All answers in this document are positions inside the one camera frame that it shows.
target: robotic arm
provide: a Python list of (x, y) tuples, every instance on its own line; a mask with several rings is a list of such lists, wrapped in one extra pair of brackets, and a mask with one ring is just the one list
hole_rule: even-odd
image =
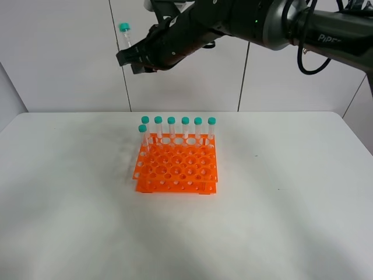
[[(148, 9), (154, 10), (159, 23), (142, 41), (117, 54), (119, 65), (131, 64), (135, 74), (169, 70), (228, 35), (271, 50), (298, 46), (298, 66), (307, 75), (323, 70), (330, 59), (361, 69), (369, 77), (373, 74), (370, 2), (362, 10), (356, 5), (363, 0), (350, 0), (349, 9), (343, 9), (338, 0), (340, 11), (332, 13), (315, 10), (317, 0), (311, 7), (305, 0), (196, 0), (181, 13), (178, 5), (185, 2), (148, 0)], [(328, 59), (319, 69), (308, 71), (302, 65), (304, 49)]]

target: white tabletop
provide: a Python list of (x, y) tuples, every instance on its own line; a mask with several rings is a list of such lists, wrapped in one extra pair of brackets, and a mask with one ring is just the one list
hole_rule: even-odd
[(161, 113), (217, 118), (216, 195), (135, 192), (142, 115), (0, 133), (0, 279), (373, 279), (373, 157), (338, 115)]

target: test tube rack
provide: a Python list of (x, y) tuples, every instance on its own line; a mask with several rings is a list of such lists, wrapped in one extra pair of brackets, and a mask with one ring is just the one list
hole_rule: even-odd
[(197, 146), (195, 135), (188, 136), (183, 139), (182, 134), (176, 134), (170, 139), (169, 134), (163, 134), (160, 143), (157, 134), (150, 134), (149, 146), (141, 145), (133, 173), (133, 179), (138, 181), (136, 191), (216, 193), (215, 138), (209, 140), (207, 134), (201, 134)]

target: white wall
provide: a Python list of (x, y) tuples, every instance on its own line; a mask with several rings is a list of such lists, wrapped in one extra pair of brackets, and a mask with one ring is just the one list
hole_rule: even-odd
[[(116, 27), (132, 26), (133, 42), (145, 38), (157, 23), (143, 0), (111, 0)], [(198, 50), (167, 72), (125, 77), (133, 111), (237, 111), (248, 43), (224, 37), (212, 50)], [(124, 47), (119, 37), (119, 46)]]
[(129, 111), (117, 51), (107, 0), (0, 1), (0, 61), (31, 112)]
[(0, 131), (24, 112), (26, 108), (0, 63)]
[(373, 154), (373, 98), (367, 77), (343, 119)]
[[(336, 11), (336, 1), (319, 1), (316, 9)], [(309, 70), (325, 61), (311, 52), (303, 58)], [(251, 44), (240, 111), (334, 111), (342, 116), (364, 75), (332, 61), (321, 73), (306, 76), (298, 69), (297, 47), (271, 51)]]

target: teal cap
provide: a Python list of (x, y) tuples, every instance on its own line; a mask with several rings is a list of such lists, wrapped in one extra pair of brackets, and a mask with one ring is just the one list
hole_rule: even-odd
[(167, 119), (167, 122), (168, 122), (168, 124), (174, 124), (175, 123), (175, 118), (174, 117), (169, 117)]
[(215, 124), (216, 123), (216, 119), (215, 118), (209, 118), (209, 121), (208, 121), (209, 124)]
[(143, 124), (148, 124), (149, 123), (149, 117), (147, 115), (144, 115), (142, 118), (141, 118), (141, 122)]
[(119, 31), (120, 32), (125, 32), (125, 31), (128, 31), (128, 30), (131, 30), (131, 27), (130, 27), (129, 23), (122, 22), (122, 23), (119, 24)]
[(139, 131), (140, 132), (145, 132), (146, 131), (146, 125), (144, 125), (144, 124), (139, 125)]
[(160, 116), (155, 117), (155, 118), (154, 118), (154, 122), (155, 122), (156, 124), (161, 124), (161, 123), (162, 123), (162, 117), (160, 117)]
[(201, 118), (195, 118), (194, 119), (194, 124), (202, 124), (202, 119)]
[(181, 119), (181, 123), (182, 124), (189, 124), (189, 118), (188, 117), (184, 117)]

